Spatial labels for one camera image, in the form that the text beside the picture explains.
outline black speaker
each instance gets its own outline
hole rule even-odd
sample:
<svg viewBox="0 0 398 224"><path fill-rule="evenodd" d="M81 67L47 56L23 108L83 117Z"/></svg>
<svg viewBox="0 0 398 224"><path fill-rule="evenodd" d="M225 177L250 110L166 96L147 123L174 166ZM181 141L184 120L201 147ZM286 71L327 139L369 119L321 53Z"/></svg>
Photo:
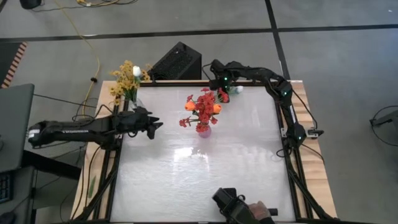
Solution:
<svg viewBox="0 0 398 224"><path fill-rule="evenodd" d="M153 80L201 80L201 53L178 42L148 74Z"/></svg>
<svg viewBox="0 0 398 224"><path fill-rule="evenodd" d="M33 9L42 3L42 0L19 0L24 9Z"/></svg>

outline bouquet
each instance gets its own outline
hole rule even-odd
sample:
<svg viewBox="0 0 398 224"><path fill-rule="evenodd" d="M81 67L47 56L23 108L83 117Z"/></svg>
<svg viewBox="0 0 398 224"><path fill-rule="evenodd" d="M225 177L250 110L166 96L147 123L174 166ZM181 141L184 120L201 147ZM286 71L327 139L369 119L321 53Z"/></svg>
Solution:
<svg viewBox="0 0 398 224"><path fill-rule="evenodd" d="M215 115L221 112L221 105L216 104L217 102L227 102L228 95L221 89L218 90L219 97L216 100L214 93L209 90L209 88L203 88L203 96L199 96L196 101L194 101L193 95L187 97L187 103L185 104L185 109L187 111L192 111L192 115L198 116L198 118L188 118L180 120L180 126L186 128L187 125L191 126L192 122L197 122L197 132L203 133L209 130L209 122L212 124L217 123Z"/></svg>
<svg viewBox="0 0 398 224"><path fill-rule="evenodd" d="M112 96L124 96L126 100L131 100L133 103L137 101L137 91L142 81L150 81L150 76L146 70L134 66L131 61L125 60L123 65L120 65L120 71L112 71L110 74L116 77L116 86L110 88ZM115 99L115 105L120 104L120 99Z"/></svg>

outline flower vase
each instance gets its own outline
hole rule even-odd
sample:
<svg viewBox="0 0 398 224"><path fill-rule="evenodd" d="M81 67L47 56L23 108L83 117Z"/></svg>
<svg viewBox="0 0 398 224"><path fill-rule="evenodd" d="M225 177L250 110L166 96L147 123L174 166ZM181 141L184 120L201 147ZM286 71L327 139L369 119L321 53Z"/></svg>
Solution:
<svg viewBox="0 0 398 224"><path fill-rule="evenodd" d="M132 111L139 106L145 108L142 101L137 97L137 91L134 91L133 94L130 96L129 111Z"/></svg>
<svg viewBox="0 0 398 224"><path fill-rule="evenodd" d="M210 125L207 125L207 126L208 126L208 129L206 131L198 133L200 137L202 137L202 138L210 137L210 135L211 135L211 127L210 127Z"/></svg>

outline human hand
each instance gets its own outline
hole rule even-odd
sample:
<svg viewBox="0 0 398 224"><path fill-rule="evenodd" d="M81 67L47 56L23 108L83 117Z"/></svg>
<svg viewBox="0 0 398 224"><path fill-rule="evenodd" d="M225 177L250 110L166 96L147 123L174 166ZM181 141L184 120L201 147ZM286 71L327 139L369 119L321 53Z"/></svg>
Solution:
<svg viewBox="0 0 398 224"><path fill-rule="evenodd" d="M268 211L268 208L262 201L258 201L257 203L253 203L249 205L249 209L251 213L253 213L254 218L256 220L262 220L263 218L271 217L271 213Z"/></svg>

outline white tulip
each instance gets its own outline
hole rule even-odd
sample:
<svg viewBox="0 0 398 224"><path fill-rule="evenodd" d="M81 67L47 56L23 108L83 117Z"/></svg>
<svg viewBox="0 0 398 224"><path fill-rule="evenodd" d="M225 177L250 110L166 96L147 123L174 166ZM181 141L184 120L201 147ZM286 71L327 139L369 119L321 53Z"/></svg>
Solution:
<svg viewBox="0 0 398 224"><path fill-rule="evenodd" d="M135 77L141 77L141 75L142 75L141 68L139 68L138 66L134 66L134 67L132 68L132 74L133 74Z"/></svg>
<svg viewBox="0 0 398 224"><path fill-rule="evenodd" d="M243 86L237 86L235 91L236 93L241 93L243 91Z"/></svg>

